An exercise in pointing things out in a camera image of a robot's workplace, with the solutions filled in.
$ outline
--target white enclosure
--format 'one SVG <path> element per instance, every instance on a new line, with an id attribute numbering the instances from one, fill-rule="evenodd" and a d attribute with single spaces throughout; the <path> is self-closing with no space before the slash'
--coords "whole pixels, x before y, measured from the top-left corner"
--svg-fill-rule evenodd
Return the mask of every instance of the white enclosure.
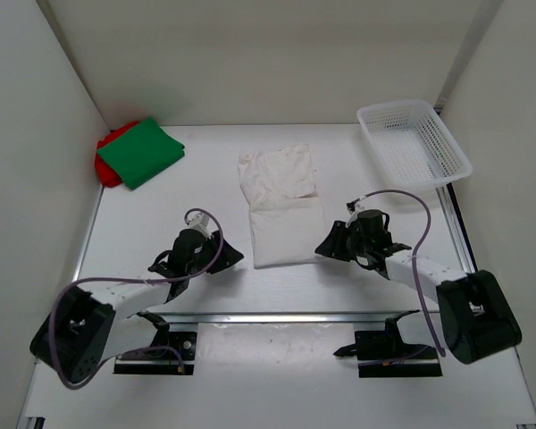
<path id="1" fill-rule="evenodd" d="M 73 275 L 106 132 L 38 6 L 0 1 L 0 428 L 28 389 L 28 339 Z"/>
<path id="2" fill-rule="evenodd" d="M 230 395 L 208 391 L 202 384 L 207 374 L 249 406 L 249 414 L 223 420 L 223 427 L 233 424 L 239 429 L 264 416 L 268 408 L 260 409 L 238 393 L 239 384 L 231 378 L 234 366 L 226 361 L 230 350 L 219 345 L 231 331 L 216 332 L 210 324 L 203 324 L 199 332 L 210 340 L 210 347 L 216 345 L 200 351 L 203 372 L 180 382 L 188 390 L 182 396 L 170 380 L 151 383 L 141 377 L 129 383 L 113 377 L 109 368 L 89 387 L 96 394 L 83 391 L 72 396 L 55 384 L 49 368 L 39 364 L 24 406 L 34 370 L 29 342 L 55 292 L 79 274 L 76 267 L 81 275 L 144 275 L 155 249 L 170 246 L 180 228 L 180 219 L 171 219 L 189 208 L 185 205 L 213 206 L 229 217 L 231 244 L 243 248 L 250 263 L 246 202 L 238 186 L 231 186 L 242 151 L 298 142 L 314 145 L 326 222 L 340 218 L 346 201 L 338 189 L 350 196 L 357 192 L 355 198 L 381 187 L 373 162 L 359 147 L 363 142 L 357 109 L 406 98 L 444 106 L 441 117 L 473 164 L 473 176 L 455 185 L 458 204 L 476 263 L 497 275 L 521 324 L 518 352 L 536 407 L 536 0 L 0 0 L 0 429 L 15 427 L 20 413 L 24 429 L 24 417 L 40 413 L 47 413 L 56 428 L 67 416 L 73 425 L 67 427 L 141 425 L 145 410 L 158 413 L 166 406 L 159 392 L 170 398 L 177 395 L 185 411 L 202 399 L 212 407 L 209 416 L 221 415 L 230 405 Z M 96 142 L 108 130 L 149 115 L 187 143 L 187 158 L 135 192 L 107 190 L 96 213 Z M 251 126 L 189 127 L 218 124 Z M 207 157 L 209 164 L 203 164 Z M 234 165 L 229 166 L 232 157 Z M 226 172 L 216 183 L 224 191 L 212 191 L 210 177 L 199 168 L 217 175 Z M 183 187 L 176 174 L 196 178 Z M 179 195 L 182 207 L 171 199 L 159 203 L 161 212 L 136 211 L 166 192 Z M 436 234 L 424 251 L 453 268 L 469 269 L 460 222 L 448 195 L 445 189 L 431 195 Z M 423 213 L 399 210 L 388 199 L 378 201 L 394 213 L 394 235 L 413 244 Z M 95 213 L 96 226 L 85 253 Z M 124 215 L 116 224 L 113 220 L 120 213 Z M 147 222 L 156 224 L 141 231 Z M 166 233 L 160 225 L 166 225 Z M 124 228 L 131 233 L 123 234 Z M 113 247 L 119 249 L 119 257 L 106 257 Z M 210 291 L 211 285 L 198 279 L 194 288 L 162 310 L 372 314 L 416 306 L 411 290 L 357 270 L 346 276 L 335 268 L 322 272 L 311 265 L 296 271 L 287 267 L 271 277 L 246 264 L 236 274 L 237 288 Z M 286 282 L 292 286 L 284 289 Z M 366 286 L 364 293 L 355 287 L 359 282 Z M 278 286 L 269 289 L 272 283 Z M 435 304 L 431 302 L 430 308 L 436 309 Z M 292 332 L 298 338 L 304 332 L 307 343 L 316 332 L 324 338 L 318 347 L 336 347 L 338 338 L 350 337 L 350 326 L 335 325 L 339 337 L 333 338 L 326 336 L 331 331 L 317 331 L 321 327 L 298 325 Z M 262 338 L 254 329 L 242 335 Z M 282 350 L 274 351 L 274 359 L 283 353 L 291 359 L 288 369 L 302 374 L 296 365 L 307 357 L 305 350 Z M 245 354 L 240 362 L 244 366 L 247 356 L 257 359 Z M 313 428 L 340 427 L 331 419 L 336 415 L 348 415 L 343 423 L 353 426 L 358 413 L 363 418 L 373 411 L 378 413 L 368 422 L 373 427 L 403 427 L 401 422 L 417 409 L 426 416 L 414 420 L 417 427 L 461 427 L 469 410 L 473 413 L 463 422 L 469 427 L 514 429 L 536 423 L 513 350 L 473 366 L 470 374 L 463 373 L 468 367 L 447 358 L 442 365 L 446 376 L 433 384 L 362 387 L 352 383 L 346 368 L 334 367 L 331 359 L 320 355 L 312 368 L 321 366 L 322 371 L 314 380 L 294 384 L 294 377 L 280 373 L 274 362 L 265 361 L 266 374 L 274 376 L 268 384 L 277 388 L 278 383 L 289 383 L 289 390 L 269 401 L 270 406 L 293 411 L 294 400 L 308 389 L 310 394 L 297 402 L 297 409 L 314 413 Z M 267 395 L 256 383 L 262 383 L 262 377 L 252 375 L 253 367 L 248 369 L 251 395 Z M 224 379 L 215 375 L 223 372 Z M 326 411 L 325 395 L 317 389 L 327 383 L 339 394 L 338 380 L 346 381 L 352 395 Z M 455 388 L 446 384 L 448 380 Z M 480 397 L 469 396 L 470 382 L 480 383 L 480 389 L 473 388 Z M 132 405 L 135 395 L 128 389 L 135 383 L 150 390 L 145 409 Z M 112 389 L 120 394 L 112 396 Z M 372 396 L 359 409 L 357 395 Z M 455 402 L 448 395 L 463 400 L 452 408 Z M 100 406 L 105 399 L 106 413 Z M 401 407 L 398 412 L 380 412 L 381 403 L 390 400 Z M 440 407 L 428 408 L 423 401 Z M 491 408 L 505 411 L 493 418 L 484 407 L 487 401 Z M 83 420 L 84 413 L 76 408 L 79 403 L 90 412 Z M 127 412 L 122 414 L 124 404 Z M 190 408 L 185 411 L 172 413 L 174 427 L 218 423 L 206 415 L 191 421 Z M 324 412 L 326 416 L 318 419 Z M 113 418 L 118 415 L 124 420 Z M 265 425 L 270 417 L 263 417 Z M 159 426 L 169 422 L 167 413 L 153 420 Z M 274 422 L 300 427 L 306 420 L 282 412 Z"/>

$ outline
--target cable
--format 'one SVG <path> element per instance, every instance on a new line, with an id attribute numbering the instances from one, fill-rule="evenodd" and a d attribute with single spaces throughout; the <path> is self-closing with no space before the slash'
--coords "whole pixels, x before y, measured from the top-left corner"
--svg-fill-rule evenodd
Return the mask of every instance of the cable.
<path id="1" fill-rule="evenodd" d="M 209 212 L 207 212 L 206 210 L 204 210 L 202 208 L 191 208 L 190 210 L 187 211 L 187 213 L 185 213 L 185 219 L 187 219 L 188 215 L 190 215 L 191 213 L 195 213 L 195 212 L 199 212 L 199 213 L 202 213 L 202 214 L 207 215 L 208 217 L 210 217 L 212 219 L 212 221 L 214 222 L 214 224 L 216 225 L 216 227 L 218 228 L 218 232 L 219 232 L 219 246 L 218 246 L 218 249 L 216 250 L 216 253 L 214 254 L 213 259 L 211 259 L 211 261 L 202 270 L 200 270 L 200 271 L 198 271 L 196 273 L 193 273 L 193 274 L 184 275 L 184 276 L 181 276 L 181 277 L 172 277 L 172 278 L 169 278 L 169 279 L 129 279 L 129 278 L 121 278 L 121 277 L 86 277 L 84 279 L 78 279 L 78 280 L 76 280 L 74 282 L 71 282 L 70 284 L 68 284 L 65 288 L 63 288 L 60 291 L 58 296 L 55 298 L 54 304 L 52 305 L 52 310 L 50 312 L 50 316 L 49 316 L 49 320 L 48 320 L 48 324 L 47 324 L 47 341 L 48 341 L 48 345 L 49 345 L 49 348 L 50 348 L 50 358 L 52 359 L 52 367 L 57 372 L 57 375 L 58 375 L 58 377 L 60 379 L 60 382 L 62 382 L 62 384 L 65 387 L 67 387 L 68 389 L 73 390 L 73 391 L 81 389 L 82 387 L 84 387 L 86 384 L 88 384 L 93 379 L 93 377 L 97 374 L 97 371 L 99 371 L 99 369 L 101 369 L 103 364 L 105 362 L 107 362 L 108 359 L 103 361 L 103 362 L 101 362 L 99 364 L 99 366 L 95 369 L 95 371 L 92 374 L 90 374 L 88 376 L 88 378 L 83 380 L 81 383 L 76 384 L 76 383 L 72 383 L 72 382 L 70 382 L 70 380 L 68 380 L 68 378 L 63 373 L 62 364 L 60 362 L 60 357 L 57 354 L 57 347 L 55 346 L 55 316 L 57 314 L 57 309 L 60 306 L 60 302 L 62 301 L 62 298 L 65 296 L 65 294 L 69 290 L 75 288 L 76 286 L 78 286 L 80 284 L 88 283 L 88 282 L 117 282 L 117 283 L 128 283 L 128 284 L 143 284 L 144 283 L 144 284 L 153 284 L 154 285 L 154 284 L 166 284 L 166 283 L 170 283 L 170 282 L 184 282 L 185 280 L 193 279 L 195 277 L 198 277 L 202 273 L 206 273 L 206 271 L 211 266 L 214 265 L 214 263 L 217 261 L 217 259 L 221 255 L 222 247 L 224 246 L 224 233 L 222 232 L 222 227 L 221 227 L 221 224 L 218 222 L 218 220 L 216 220 L 216 218 L 212 214 L 210 214 Z M 153 351 L 153 350 L 157 350 L 156 348 L 160 349 L 160 348 L 168 348 L 168 347 L 169 346 L 155 346 L 155 348 L 144 348 L 144 349 L 137 349 L 137 350 L 133 350 L 133 351 Z M 170 351 L 179 360 L 179 366 L 181 368 L 184 368 L 184 365 L 183 365 L 183 362 L 182 362 L 182 359 L 180 357 L 179 352 L 177 350 L 173 349 L 173 348 L 170 348 L 170 349 L 171 349 Z"/>
<path id="2" fill-rule="evenodd" d="M 415 353 L 411 353 L 411 354 L 409 354 L 407 356 L 394 357 L 394 358 L 385 359 L 385 360 L 373 360 L 371 362 L 360 362 L 360 363 L 357 363 L 357 365 L 358 366 L 375 366 L 375 365 L 386 365 L 386 364 L 394 364 L 396 362 L 403 362 L 404 360 L 408 360 L 410 358 L 414 358 L 415 356 L 420 355 L 421 353 L 423 353 L 428 348 L 429 348 L 429 346 L 425 346 L 425 347 L 417 350 Z"/>
<path id="3" fill-rule="evenodd" d="M 393 193 L 393 194 L 401 194 L 401 195 L 407 195 L 408 197 L 411 197 L 415 199 L 416 201 L 423 206 L 425 209 L 425 213 L 427 214 L 427 224 L 425 226 L 425 231 L 423 232 L 423 235 L 417 241 L 417 244 L 415 244 L 415 247 L 413 248 L 413 252 L 411 253 L 411 267 L 413 269 L 413 277 L 415 279 L 415 287 L 417 288 L 417 295 L 419 296 L 419 302 L 421 303 L 421 310 L 423 311 L 423 315 L 425 317 L 425 322 L 427 323 L 427 326 L 429 327 L 429 331 L 431 333 L 432 340 L 435 343 L 435 347 L 437 348 L 437 351 L 442 357 L 445 357 L 447 355 L 447 352 L 445 351 L 445 348 L 442 347 L 439 341 L 439 337 L 437 337 L 437 333 L 435 332 L 435 327 L 432 324 L 431 316 L 429 315 L 429 310 L 427 309 L 427 303 L 425 302 L 425 296 L 423 295 L 423 288 L 421 287 L 421 280 L 419 279 L 419 272 L 417 270 L 417 252 L 419 251 L 419 248 L 427 238 L 427 234 L 431 230 L 431 210 L 429 209 L 429 206 L 427 206 L 427 203 L 425 203 L 422 199 L 417 197 L 415 194 L 412 194 L 411 192 L 407 192 L 406 190 L 399 190 L 399 189 L 382 189 L 382 190 L 376 190 L 374 192 L 371 192 L 367 195 L 365 195 L 363 198 L 359 198 L 357 200 L 358 202 L 361 201 L 364 198 L 372 197 L 374 195 L 379 194 L 387 194 L 387 193 Z"/>

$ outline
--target black mounting bracket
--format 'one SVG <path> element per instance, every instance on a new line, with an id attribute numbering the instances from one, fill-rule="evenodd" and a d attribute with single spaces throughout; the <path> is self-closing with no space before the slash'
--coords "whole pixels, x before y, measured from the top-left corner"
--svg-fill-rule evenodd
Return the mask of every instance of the black mounting bracket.
<path id="1" fill-rule="evenodd" d="M 357 356 L 359 378 L 442 376 L 435 348 L 406 344 L 401 339 L 397 321 L 417 311 L 388 317 L 383 331 L 356 331 L 356 342 L 336 350 L 334 356 Z"/>

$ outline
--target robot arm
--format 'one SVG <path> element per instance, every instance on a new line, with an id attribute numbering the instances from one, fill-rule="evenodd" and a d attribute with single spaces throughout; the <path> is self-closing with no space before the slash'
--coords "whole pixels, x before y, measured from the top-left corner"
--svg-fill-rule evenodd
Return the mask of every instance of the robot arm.
<path id="1" fill-rule="evenodd" d="M 434 331 L 460 362 L 470 364 L 522 341 L 520 327 L 494 275 L 487 271 L 465 273 L 427 257 L 414 257 L 410 247 L 392 241 L 388 214 L 364 210 L 355 202 L 348 204 L 348 211 L 349 221 L 336 221 L 315 253 L 355 261 L 413 289 L 415 260 L 423 295 L 439 304 L 440 312 L 431 317 Z M 410 314 L 398 320 L 403 341 L 432 345 L 422 317 Z"/>
<path id="2" fill-rule="evenodd" d="M 166 279 L 185 277 L 206 268 L 219 251 L 220 233 L 206 229 L 208 216 L 198 214 L 187 221 L 172 250 L 161 253 L 149 271 Z M 218 273 L 243 256 L 223 240 L 216 261 L 206 270 Z M 132 349 L 161 345 L 160 334 L 169 331 L 158 315 L 147 312 L 177 298 L 188 280 L 170 286 L 148 282 L 127 284 L 81 284 L 69 289 L 60 301 L 55 317 L 55 349 L 66 378 L 74 384 L 87 379 L 100 363 Z M 31 353 L 52 366 L 48 335 L 49 317 L 30 344 Z"/>

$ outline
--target white table surface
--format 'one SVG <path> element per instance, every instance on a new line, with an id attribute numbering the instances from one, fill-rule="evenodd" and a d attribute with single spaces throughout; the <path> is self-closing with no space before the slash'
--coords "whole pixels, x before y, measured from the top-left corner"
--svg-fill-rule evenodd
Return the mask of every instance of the white table surface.
<path id="1" fill-rule="evenodd" d="M 105 189 L 81 277 L 158 277 L 147 268 L 161 251 L 172 247 L 184 226 L 184 213 L 191 207 L 202 207 L 219 219 L 226 239 L 245 259 L 226 272 L 192 280 L 180 297 L 160 307 L 162 311 L 377 312 L 418 307 L 414 290 L 388 282 L 355 264 L 325 260 L 262 270 L 253 267 L 248 205 L 239 187 L 239 155 L 307 143 L 329 231 L 336 219 L 348 219 L 348 201 L 383 187 L 365 152 L 359 126 L 164 129 L 185 144 L 186 156 L 134 191 L 122 185 Z M 434 192 L 427 197 L 432 229 L 422 253 L 459 268 L 440 202 Z M 377 207 L 391 215 L 395 241 L 410 246 L 417 242 L 425 225 L 425 213 L 418 204 L 413 200 L 405 204 L 405 200 L 388 196 L 368 201 L 370 208 Z M 85 287 L 94 289 L 96 285 Z M 434 302 L 430 307 L 437 308 Z"/>
<path id="2" fill-rule="evenodd" d="M 347 219 L 348 201 L 382 186 L 358 126 L 165 130 L 186 145 L 186 157 L 135 191 L 124 186 L 105 190 L 81 277 L 147 276 L 155 256 L 171 248 L 184 212 L 200 206 L 218 216 L 227 240 L 246 259 L 233 270 L 191 281 L 162 309 L 372 313 L 418 307 L 413 290 L 355 264 L 252 266 L 238 155 L 309 144 L 331 226 L 335 219 Z M 433 223 L 423 253 L 459 268 L 440 203 L 430 197 Z M 425 222 L 419 206 L 401 206 L 386 197 L 369 203 L 391 215 L 396 241 L 415 244 Z M 39 363 L 23 415 L 44 417 L 46 428 L 67 429 L 515 429 L 536 423 L 513 349 L 470 366 L 445 357 L 443 376 L 437 378 L 359 379 L 354 359 L 331 354 L 353 342 L 354 330 L 352 324 L 200 324 L 194 375 L 117 375 L 111 362 L 81 391 L 66 390 L 54 371 Z"/>
<path id="3" fill-rule="evenodd" d="M 26 416 L 54 429 L 515 429 L 536 423 L 514 351 L 442 377 L 360 379 L 352 324 L 200 324 L 192 376 L 112 374 L 80 391 L 37 366 Z"/>

